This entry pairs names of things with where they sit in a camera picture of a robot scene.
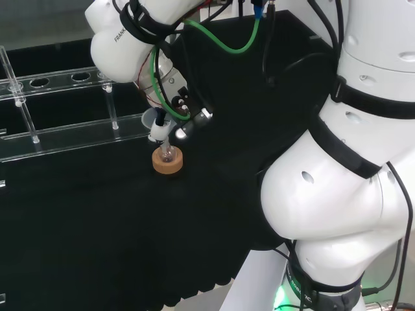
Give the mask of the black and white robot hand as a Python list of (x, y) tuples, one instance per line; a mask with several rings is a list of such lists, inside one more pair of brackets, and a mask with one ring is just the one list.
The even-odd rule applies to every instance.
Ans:
[(211, 102), (174, 68), (171, 60), (163, 53), (159, 55), (158, 66), (159, 77), (155, 77), (154, 81), (162, 83), (158, 86), (160, 95), (167, 97), (165, 102), (178, 114), (190, 113), (190, 119), (187, 121), (182, 121), (169, 113), (166, 116), (166, 119), (171, 121), (175, 137), (186, 141), (193, 133), (208, 124), (213, 116), (213, 107)]

